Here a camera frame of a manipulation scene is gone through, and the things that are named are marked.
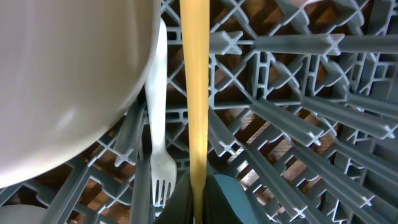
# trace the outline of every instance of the wooden stick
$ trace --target wooden stick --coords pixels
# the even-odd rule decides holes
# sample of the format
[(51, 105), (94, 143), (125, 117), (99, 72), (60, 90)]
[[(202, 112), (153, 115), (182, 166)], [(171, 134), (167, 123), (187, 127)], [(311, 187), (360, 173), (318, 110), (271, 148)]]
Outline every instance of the wooden stick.
[(180, 0), (195, 223), (202, 221), (208, 132), (210, 0)]

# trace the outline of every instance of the white plate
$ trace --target white plate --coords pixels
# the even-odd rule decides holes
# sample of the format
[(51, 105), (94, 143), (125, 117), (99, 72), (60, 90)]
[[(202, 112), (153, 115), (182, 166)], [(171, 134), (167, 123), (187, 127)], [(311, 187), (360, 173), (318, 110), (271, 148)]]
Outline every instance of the white plate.
[(146, 79), (156, 0), (0, 1), (0, 188), (95, 142)]

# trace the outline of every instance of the dish rack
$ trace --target dish rack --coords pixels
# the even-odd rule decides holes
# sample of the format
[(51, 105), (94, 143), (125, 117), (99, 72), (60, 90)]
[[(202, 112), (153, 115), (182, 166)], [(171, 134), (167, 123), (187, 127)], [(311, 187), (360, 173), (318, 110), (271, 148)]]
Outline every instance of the dish rack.
[[(244, 169), (256, 176), (244, 187), (260, 223), (397, 223), (398, 3), (331, 0), (297, 8), (286, 0), (267, 0), (265, 6), (279, 11), (280, 20), (259, 27), (246, 13), (251, 1), (218, 1), (223, 10), (211, 25), (209, 158), (227, 157), (228, 166), (220, 172), (239, 180)], [(319, 28), (311, 13), (326, 6), (338, 15)], [(170, 48), (182, 45), (176, 7), (177, 0), (162, 0)], [(370, 11), (368, 18), (364, 11)], [(223, 30), (230, 21), (237, 29)], [(224, 63), (225, 55), (236, 60)], [(186, 96), (181, 78), (182, 58), (170, 69), (168, 82), (175, 94)], [(237, 94), (226, 93), (230, 89)], [(229, 121), (220, 118), (227, 110), (234, 111)], [(167, 123), (175, 127), (167, 132), (169, 149), (189, 151), (180, 140), (187, 111), (186, 104), (168, 98)], [(249, 116), (264, 125), (256, 137), (243, 141), (239, 132)], [(141, 139), (143, 124), (145, 116), (136, 121), (134, 139)], [(98, 140), (102, 147), (95, 156), (68, 161), (72, 171), (58, 192), (31, 179), (1, 189), (0, 205), (25, 186), (48, 207), (45, 223), (65, 223), (72, 211), (85, 223), (117, 223), (102, 212), (115, 203), (134, 206), (136, 176), (116, 180), (94, 166), (108, 152), (116, 155), (115, 166), (136, 165), (132, 151), (113, 149), (117, 138), (107, 133)], [(325, 139), (333, 143), (322, 148)], [(275, 161), (264, 156), (267, 145), (282, 141), (288, 145), (283, 155)], [(180, 175), (189, 170), (187, 157), (175, 161)], [(298, 161), (303, 171), (286, 180)], [(79, 202), (89, 180), (108, 196), (96, 210)], [(271, 192), (267, 201), (261, 199), (265, 191)], [(150, 223), (161, 211), (149, 209)]]

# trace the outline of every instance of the white object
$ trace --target white object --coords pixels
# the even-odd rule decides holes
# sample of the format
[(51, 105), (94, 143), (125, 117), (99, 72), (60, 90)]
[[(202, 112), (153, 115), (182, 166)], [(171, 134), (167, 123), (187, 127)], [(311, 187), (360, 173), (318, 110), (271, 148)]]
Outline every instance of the white object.
[(0, 1), (0, 188), (86, 149), (146, 80), (156, 0)]
[(40, 224), (47, 210), (33, 205), (0, 207), (1, 224)]
[(166, 117), (166, 86), (167, 86), (167, 31), (163, 20), (160, 22), (159, 38), (155, 51), (155, 59), (148, 79), (145, 82), (145, 93), (152, 139), (150, 168), (152, 176), (152, 198), (154, 205), (159, 206), (174, 191), (177, 180), (177, 165), (166, 151), (165, 117)]

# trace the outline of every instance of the yellow stick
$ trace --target yellow stick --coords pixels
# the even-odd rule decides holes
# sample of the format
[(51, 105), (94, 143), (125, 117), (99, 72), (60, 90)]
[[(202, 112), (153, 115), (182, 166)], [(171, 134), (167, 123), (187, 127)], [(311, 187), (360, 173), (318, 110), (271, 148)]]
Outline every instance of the yellow stick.
[(210, 0), (180, 0), (187, 80), (189, 159), (193, 212), (200, 224), (206, 182)]

